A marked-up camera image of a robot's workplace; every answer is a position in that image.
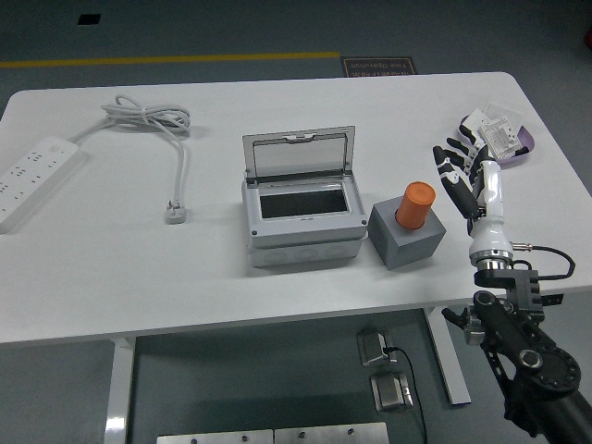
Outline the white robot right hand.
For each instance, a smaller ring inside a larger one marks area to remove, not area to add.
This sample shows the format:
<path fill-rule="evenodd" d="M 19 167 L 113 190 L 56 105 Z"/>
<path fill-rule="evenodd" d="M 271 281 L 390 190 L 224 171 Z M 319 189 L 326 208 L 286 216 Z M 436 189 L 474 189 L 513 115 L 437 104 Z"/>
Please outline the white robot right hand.
<path fill-rule="evenodd" d="M 471 264 L 478 269 L 503 269 L 512 261 L 513 247 L 503 233 L 500 165 L 479 133 L 488 122 L 488 117 L 476 109 L 459 126 L 459 132 L 471 144 L 465 146 L 448 138 L 450 147 L 436 146 L 433 155 L 444 189 L 467 220 L 472 238 Z"/>

